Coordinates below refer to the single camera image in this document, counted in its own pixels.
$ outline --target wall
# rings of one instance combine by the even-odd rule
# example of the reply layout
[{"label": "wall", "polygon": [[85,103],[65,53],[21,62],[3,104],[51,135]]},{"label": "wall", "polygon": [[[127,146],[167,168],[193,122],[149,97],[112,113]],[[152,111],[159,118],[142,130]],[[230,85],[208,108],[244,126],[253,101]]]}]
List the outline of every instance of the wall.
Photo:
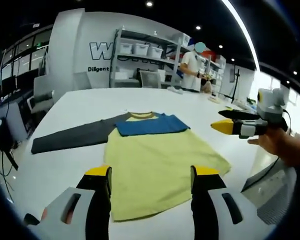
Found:
[{"label": "wall", "polygon": [[[222,85],[221,85],[221,89],[220,89],[220,92],[222,94],[228,95],[230,97],[232,97],[233,92],[234,92],[234,87],[235,87],[235,83],[230,82],[230,78],[233,79],[233,77],[234,77],[233,75],[230,76],[231,69],[233,69],[233,68],[234,68],[233,64],[227,63],[225,65],[223,79],[222,79]],[[235,73],[237,73],[238,69],[240,69],[240,72],[239,72],[240,77],[238,79],[238,85],[237,85],[234,97],[236,99],[246,101],[246,99],[250,93],[250,88],[251,88],[252,82],[254,80],[255,72],[250,69],[244,68],[244,67],[236,66]]]},{"label": "wall", "polygon": [[[79,89],[78,81],[82,74],[78,73],[87,72],[89,67],[106,69],[88,72],[92,88],[109,87],[108,68],[115,31],[122,25],[126,29],[149,34],[157,31],[159,36],[165,37],[179,33],[156,21],[123,13],[84,12],[83,9],[59,13],[50,37],[48,66],[57,99],[68,91]],[[103,53],[100,51],[95,60],[92,58],[90,43],[92,47],[97,47],[97,52],[104,48]]]}]

